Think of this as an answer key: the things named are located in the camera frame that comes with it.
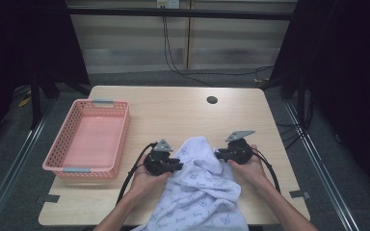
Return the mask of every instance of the gray floor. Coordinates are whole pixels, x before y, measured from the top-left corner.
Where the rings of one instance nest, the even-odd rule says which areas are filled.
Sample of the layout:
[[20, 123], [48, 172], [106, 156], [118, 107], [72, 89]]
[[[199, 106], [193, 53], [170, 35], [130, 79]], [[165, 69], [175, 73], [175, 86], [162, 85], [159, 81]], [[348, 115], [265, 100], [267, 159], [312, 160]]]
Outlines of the gray floor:
[[[223, 70], [223, 73], [234, 73], [236, 70]], [[231, 88], [254, 88], [261, 83], [254, 81], [255, 78], [265, 78], [265, 72], [258, 76], [254, 74], [241, 76], [224, 76], [218, 74], [200, 74], [190, 77], [203, 80], [214, 87]], [[154, 71], [139, 73], [120, 74], [97, 74], [91, 76], [92, 86], [95, 85], [138, 85], [138, 86], [195, 86], [207, 87], [207, 85], [187, 79], [184, 76], [170, 71]], [[60, 97], [54, 102], [53, 109], [47, 117], [44, 128], [38, 141], [35, 143], [30, 156], [19, 172], [13, 183], [11, 194], [0, 211], [0, 230], [81, 230], [82, 227], [43, 227], [38, 223], [41, 204], [36, 203], [39, 195], [48, 192], [54, 176], [51, 172], [42, 170], [41, 163], [47, 154], [52, 142], [62, 125], [63, 119], [76, 98], [86, 96], [70, 89], [67, 86], [59, 86]], [[270, 108], [276, 123], [291, 124], [291, 118], [287, 113], [285, 102], [279, 97], [278, 88], [265, 91]], [[11, 110], [0, 127], [0, 184], [5, 179], [11, 164], [18, 155], [23, 142], [30, 133], [31, 104], [23, 108], [17, 107], [17, 103], [23, 97], [20, 94], [13, 99]], [[44, 99], [43, 104], [49, 105], [49, 100]], [[288, 145], [296, 136], [295, 129], [279, 126], [281, 138]], [[313, 139], [324, 165], [327, 167], [336, 187], [341, 192], [351, 213], [354, 215], [359, 230], [370, 230], [370, 181], [368, 177], [356, 165], [351, 153], [334, 138], [334, 130], [323, 118], [323, 115], [315, 107], [309, 134]], [[345, 230], [344, 225], [336, 209], [331, 203], [328, 191], [320, 180], [313, 164], [308, 157], [300, 140], [296, 141], [287, 150], [288, 157], [295, 171], [302, 191], [309, 192], [311, 198], [306, 205], [311, 214], [311, 221], [320, 230]], [[281, 230], [278, 225], [266, 226], [265, 230]]]

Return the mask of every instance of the black curtain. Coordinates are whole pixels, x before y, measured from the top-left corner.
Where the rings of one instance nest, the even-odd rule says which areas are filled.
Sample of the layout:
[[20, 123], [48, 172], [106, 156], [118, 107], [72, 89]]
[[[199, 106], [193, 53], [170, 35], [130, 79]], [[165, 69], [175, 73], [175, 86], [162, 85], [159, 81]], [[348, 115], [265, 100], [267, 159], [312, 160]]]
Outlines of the black curtain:
[[37, 13], [33, 7], [65, 8], [66, 3], [0, 0], [0, 120], [13, 90], [31, 84], [31, 70], [42, 88], [54, 82], [90, 83], [70, 16]]

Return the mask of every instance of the black cable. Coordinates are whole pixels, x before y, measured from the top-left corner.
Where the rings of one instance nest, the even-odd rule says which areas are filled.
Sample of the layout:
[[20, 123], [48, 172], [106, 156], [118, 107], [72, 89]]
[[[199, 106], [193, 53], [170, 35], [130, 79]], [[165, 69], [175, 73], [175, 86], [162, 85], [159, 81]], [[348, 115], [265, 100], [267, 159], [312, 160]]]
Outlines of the black cable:
[[264, 65], [261, 67], [258, 67], [254, 71], [244, 72], [244, 73], [220, 73], [220, 72], [192, 72], [192, 73], [185, 73], [186, 75], [203, 75], [203, 74], [209, 74], [209, 75], [250, 75], [250, 74], [256, 74], [260, 71], [266, 70], [268, 68], [272, 68], [274, 65]]
[[[192, 78], [192, 77], [189, 77], [189, 76], [186, 76], [185, 74], [181, 73], [178, 68], [176, 68], [176, 65], [175, 65], [175, 62], [173, 61], [173, 57], [172, 57], [172, 52], [171, 52], [171, 46], [170, 46], [170, 39], [168, 37], [168, 25], [167, 25], [167, 19], [165, 17], [162, 18], [163, 20], [163, 24], [164, 24], [164, 52], [165, 52], [165, 62], [167, 63], [167, 66], [168, 68], [176, 73], [176, 74], [179, 74], [181, 75], [182, 77], [184, 78], [187, 78], [187, 79], [191, 79], [191, 80], [194, 80], [194, 81], [197, 81], [197, 82], [200, 82], [206, 86], [209, 86], [209, 87], [213, 87], [212, 85], [206, 83], [206, 82], [203, 82], [199, 79], [196, 79], [196, 78]], [[168, 55], [167, 55], [167, 45], [168, 45], [168, 51], [170, 53], [170, 57], [171, 57], [171, 62], [172, 62], [172, 65], [173, 65], [173, 68], [171, 67], [170, 65], [170, 62], [168, 61]]]
[[149, 149], [150, 147], [154, 147], [155, 145], [157, 144], [157, 142], [154, 142], [154, 143], [150, 143], [149, 145], [147, 145], [144, 150], [141, 152], [140, 156], [138, 157], [137, 161], [135, 162], [134, 166], [131, 168], [131, 170], [128, 172], [128, 175], [127, 177], [125, 178], [125, 181], [124, 183], [122, 184], [122, 187], [121, 187], [121, 190], [119, 191], [119, 198], [117, 199], [117, 203], [116, 205], [121, 201], [122, 197], [124, 196], [124, 192], [125, 192], [125, 189], [127, 188], [128, 186], [128, 183], [130, 182], [131, 180], [131, 177], [134, 175], [135, 171], [137, 170], [138, 167], [140, 166], [137, 166], [138, 162], [141, 160], [141, 158], [143, 157], [144, 153], [146, 152], [147, 149]]
[[278, 190], [278, 192], [281, 193], [280, 185], [278, 184], [278, 177], [276, 176], [276, 173], [273, 170], [272, 165], [270, 165], [266, 157], [264, 157], [264, 155], [259, 150], [257, 150], [256, 148], [252, 148], [252, 150], [257, 151], [258, 154], [253, 152], [253, 155], [257, 156], [266, 165], [267, 169], [270, 171], [270, 174], [272, 175], [276, 190]]
[[[175, 65], [175, 62], [173, 61], [172, 52], [171, 52], [171, 45], [170, 45], [170, 39], [169, 39], [169, 36], [168, 36], [168, 24], [167, 24], [167, 19], [165, 17], [163, 17], [163, 24], [164, 24], [164, 52], [165, 52], [165, 61], [167, 63], [168, 68], [172, 72], [174, 72], [176, 74], [179, 74], [179, 75], [181, 75], [184, 78], [192, 79], [192, 80], [198, 81], [198, 82], [200, 82], [200, 83], [202, 83], [204, 85], [207, 85], [209, 87], [213, 87], [212, 85], [210, 85], [210, 84], [208, 84], [206, 82], [203, 82], [203, 81], [201, 81], [199, 79], [189, 77], [189, 75], [230, 75], [230, 76], [241, 76], [241, 75], [254, 74], [254, 75], [256, 75], [256, 79], [258, 80], [258, 76], [257, 76], [257, 73], [258, 72], [263, 71], [263, 70], [266, 70], [268, 68], [274, 67], [273, 65], [265, 65], [265, 66], [258, 67], [254, 71], [249, 71], [249, 72], [244, 72], [244, 73], [220, 73], [220, 72], [192, 72], [192, 73], [183, 73], [183, 72], [179, 71], [179, 69]], [[173, 68], [171, 67], [170, 62], [168, 61], [167, 45], [168, 45], [168, 53], [170, 55], [171, 63], [172, 63]]]

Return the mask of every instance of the electrical wire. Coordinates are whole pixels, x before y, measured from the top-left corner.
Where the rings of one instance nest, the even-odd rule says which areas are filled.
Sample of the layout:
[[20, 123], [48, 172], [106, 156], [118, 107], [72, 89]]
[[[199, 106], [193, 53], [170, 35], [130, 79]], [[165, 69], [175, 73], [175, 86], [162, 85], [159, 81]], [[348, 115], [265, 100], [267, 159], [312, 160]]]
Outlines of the electrical wire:
[[270, 165], [270, 163], [267, 161], [266, 157], [259, 150], [257, 150], [256, 148], [252, 148], [252, 150], [257, 152], [257, 153], [255, 153], [253, 151], [253, 155], [257, 156], [266, 165], [267, 169], [269, 170], [270, 174], [272, 175], [273, 182], [275, 183], [276, 190], [278, 190], [278, 192], [281, 193], [280, 185], [278, 184], [278, 177], [276, 176], [276, 173], [273, 170], [272, 165]]
[[117, 203], [116, 205], [122, 200], [122, 197], [124, 196], [124, 193], [125, 193], [125, 189], [127, 188], [128, 186], [128, 183], [130, 182], [132, 176], [134, 175], [135, 171], [137, 170], [138, 167], [140, 166], [143, 166], [143, 165], [139, 165], [137, 166], [138, 162], [141, 160], [141, 158], [144, 156], [144, 153], [146, 152], [147, 149], [149, 149], [150, 147], [154, 147], [155, 145], [157, 144], [157, 142], [154, 142], [154, 143], [150, 143], [149, 145], [147, 145], [144, 150], [140, 153], [140, 156], [137, 158], [137, 161], [135, 162], [134, 166], [131, 168], [131, 170], [128, 172], [128, 175], [127, 177], [125, 178], [125, 181], [124, 183], [122, 184], [122, 187], [121, 187], [121, 190], [119, 191], [119, 198], [117, 199]]
[[[313, 118], [313, 114], [314, 114], [314, 98], [312, 96], [312, 94], [310, 95], [310, 102], [308, 104], [308, 108], [307, 108], [307, 113], [306, 113], [306, 117], [307, 119], [305, 120], [304, 122], [304, 127], [303, 127], [303, 132], [301, 132], [293, 141], [291, 141], [287, 146], [285, 146], [285, 150], [288, 150], [296, 141], [298, 141], [300, 138], [302, 138], [303, 136], [305, 136], [308, 132], [308, 129], [310, 128], [310, 125], [311, 125], [311, 120]], [[293, 137], [291, 138], [288, 138], [288, 139], [285, 139], [283, 141], [288, 141], [288, 140], [291, 140], [293, 139]]]
[[[170, 39], [169, 39], [169, 36], [168, 36], [168, 25], [167, 25], [167, 19], [165, 17], [162, 18], [163, 19], [163, 23], [164, 23], [164, 52], [165, 52], [165, 61], [167, 63], [167, 66], [168, 68], [176, 73], [176, 74], [179, 74], [181, 75], [182, 77], [184, 78], [187, 78], [187, 79], [191, 79], [191, 80], [194, 80], [194, 81], [197, 81], [197, 82], [200, 82], [206, 86], [209, 86], [209, 87], [213, 87], [212, 85], [206, 83], [206, 82], [203, 82], [199, 79], [196, 79], [196, 78], [192, 78], [192, 77], [189, 77], [189, 76], [186, 76], [184, 75], [183, 73], [181, 73], [178, 68], [176, 68], [176, 65], [175, 65], [175, 62], [173, 61], [173, 57], [172, 57], [172, 52], [171, 52], [171, 46], [170, 46]], [[168, 55], [167, 55], [167, 45], [168, 45], [168, 51], [170, 53], [170, 57], [171, 57], [171, 62], [172, 62], [172, 66], [174, 69], [172, 69], [171, 65], [170, 65], [170, 62], [168, 61]]]
[[168, 36], [168, 23], [167, 23], [167, 18], [166, 17], [163, 17], [163, 24], [164, 24], [164, 53], [165, 53], [165, 61], [167, 63], [168, 68], [172, 72], [174, 72], [176, 74], [179, 74], [179, 75], [181, 75], [184, 78], [191, 79], [191, 80], [194, 80], [194, 81], [198, 81], [198, 82], [200, 82], [200, 83], [202, 83], [202, 84], [204, 84], [206, 86], [213, 87], [212, 85], [210, 85], [210, 84], [208, 84], [206, 82], [203, 82], [200, 79], [196, 79], [196, 78], [190, 77], [190, 75], [243, 76], [243, 75], [251, 75], [251, 74], [254, 74], [256, 76], [256, 86], [255, 87], [257, 88], [258, 87], [258, 83], [259, 83], [259, 81], [258, 81], [259, 78], [258, 78], [257, 73], [260, 72], [260, 71], [264, 71], [266, 69], [269, 69], [269, 68], [274, 67], [273, 65], [266, 65], [266, 66], [258, 67], [254, 71], [242, 72], [242, 73], [221, 73], [221, 72], [190, 72], [190, 73], [183, 73], [183, 72], [179, 71], [179, 69], [175, 65], [175, 62], [173, 61], [172, 52], [171, 52], [171, 45], [170, 45], [170, 39], [169, 39], [169, 36]]

